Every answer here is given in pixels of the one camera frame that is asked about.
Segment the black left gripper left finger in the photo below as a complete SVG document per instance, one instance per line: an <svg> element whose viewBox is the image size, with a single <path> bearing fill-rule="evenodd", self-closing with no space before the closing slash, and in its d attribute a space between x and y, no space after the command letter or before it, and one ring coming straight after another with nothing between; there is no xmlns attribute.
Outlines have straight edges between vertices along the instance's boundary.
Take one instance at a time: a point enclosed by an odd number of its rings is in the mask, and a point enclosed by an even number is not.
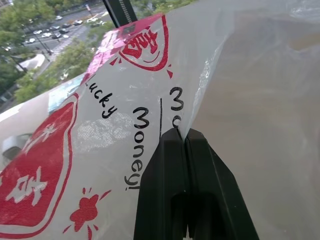
<svg viewBox="0 0 320 240"><path fill-rule="evenodd" d="M163 133L140 182L133 240L183 240L187 234L184 143L176 128Z"/></svg>

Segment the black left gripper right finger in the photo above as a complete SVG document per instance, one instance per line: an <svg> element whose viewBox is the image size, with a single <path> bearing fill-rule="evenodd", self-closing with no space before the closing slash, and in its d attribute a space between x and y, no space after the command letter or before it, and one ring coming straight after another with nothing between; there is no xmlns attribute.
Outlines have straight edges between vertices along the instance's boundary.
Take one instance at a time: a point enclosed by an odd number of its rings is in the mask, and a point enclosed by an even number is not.
<svg viewBox="0 0 320 240"><path fill-rule="evenodd" d="M190 172L193 240L260 240L233 173L205 136L190 129L185 139Z"/></svg>

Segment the translucent red-printed plastic bag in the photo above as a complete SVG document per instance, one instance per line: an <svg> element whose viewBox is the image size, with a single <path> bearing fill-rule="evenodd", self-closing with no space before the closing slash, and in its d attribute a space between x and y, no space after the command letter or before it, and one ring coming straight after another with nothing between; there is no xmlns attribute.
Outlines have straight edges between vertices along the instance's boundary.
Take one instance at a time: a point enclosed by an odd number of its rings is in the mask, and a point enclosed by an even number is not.
<svg viewBox="0 0 320 240"><path fill-rule="evenodd" d="M196 0L107 32L83 80L0 114L0 240L134 240L162 134L199 131L259 240L320 240L320 0Z"/></svg>

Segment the black ribbed window frame bar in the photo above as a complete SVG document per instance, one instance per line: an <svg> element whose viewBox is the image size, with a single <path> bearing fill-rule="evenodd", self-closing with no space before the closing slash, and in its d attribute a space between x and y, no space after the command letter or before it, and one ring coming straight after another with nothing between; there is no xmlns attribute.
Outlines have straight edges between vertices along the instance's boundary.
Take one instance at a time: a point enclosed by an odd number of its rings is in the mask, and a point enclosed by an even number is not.
<svg viewBox="0 0 320 240"><path fill-rule="evenodd" d="M102 0L116 28L136 22L137 16L130 0Z"/></svg>

